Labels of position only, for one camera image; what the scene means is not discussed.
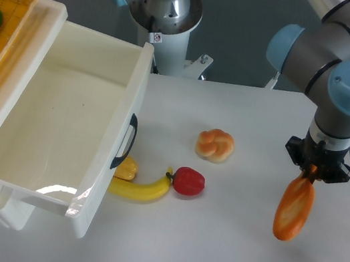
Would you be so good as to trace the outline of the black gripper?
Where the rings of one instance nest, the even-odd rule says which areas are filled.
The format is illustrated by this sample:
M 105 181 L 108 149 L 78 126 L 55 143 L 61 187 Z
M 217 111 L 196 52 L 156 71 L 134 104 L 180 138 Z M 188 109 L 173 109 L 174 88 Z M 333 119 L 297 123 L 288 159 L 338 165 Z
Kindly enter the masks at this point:
M 310 165 L 318 168 L 311 169 L 309 172 L 308 181 L 311 184 L 316 180 L 322 180 L 327 184 L 346 183 L 350 180 L 350 166 L 344 162 L 348 150 L 329 150 L 324 140 L 315 142 L 311 135 L 306 135 L 302 139 L 292 136 L 285 148 L 301 172 L 308 169 Z

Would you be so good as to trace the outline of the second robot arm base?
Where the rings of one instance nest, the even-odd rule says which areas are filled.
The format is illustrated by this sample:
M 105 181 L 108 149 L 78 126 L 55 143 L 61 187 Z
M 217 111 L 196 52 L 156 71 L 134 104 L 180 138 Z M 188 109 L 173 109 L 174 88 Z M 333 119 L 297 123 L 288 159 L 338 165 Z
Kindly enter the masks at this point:
M 152 72 L 189 79 L 201 78 L 213 62 L 207 54 L 186 58 L 190 34 L 202 20 L 201 0 L 112 0 L 129 7 L 137 26 L 138 44 L 154 47 Z

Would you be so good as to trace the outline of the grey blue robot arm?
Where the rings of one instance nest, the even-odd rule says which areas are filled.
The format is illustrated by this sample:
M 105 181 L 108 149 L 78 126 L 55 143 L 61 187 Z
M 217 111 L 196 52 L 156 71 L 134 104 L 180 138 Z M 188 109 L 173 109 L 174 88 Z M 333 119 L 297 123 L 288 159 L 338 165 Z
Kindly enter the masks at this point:
M 266 57 L 316 105 L 304 138 L 291 137 L 286 149 L 301 176 L 343 183 L 350 179 L 350 0 L 307 0 L 321 20 L 308 32 L 297 24 L 281 28 Z

